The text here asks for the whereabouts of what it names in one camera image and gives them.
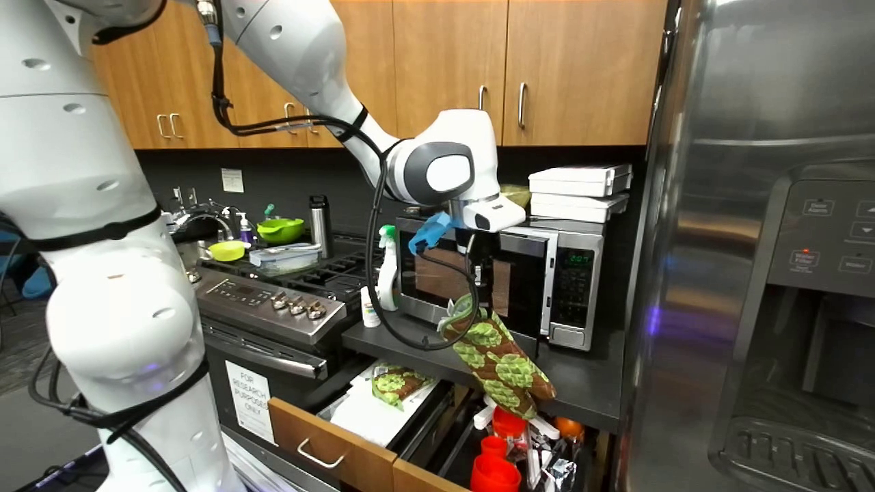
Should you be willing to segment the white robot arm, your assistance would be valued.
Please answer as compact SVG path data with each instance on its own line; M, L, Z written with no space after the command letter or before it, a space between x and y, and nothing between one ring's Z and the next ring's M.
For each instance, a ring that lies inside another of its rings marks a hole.
M97 492L250 492L228 458L191 268L179 233L217 218L199 192L156 194L97 72L98 43L161 23L169 0L0 0L0 213L43 261L48 356L63 408L98 434ZM388 134L347 82L333 0L190 0L214 58L238 46L396 203L466 231L526 218L499 184L492 119L444 110Z

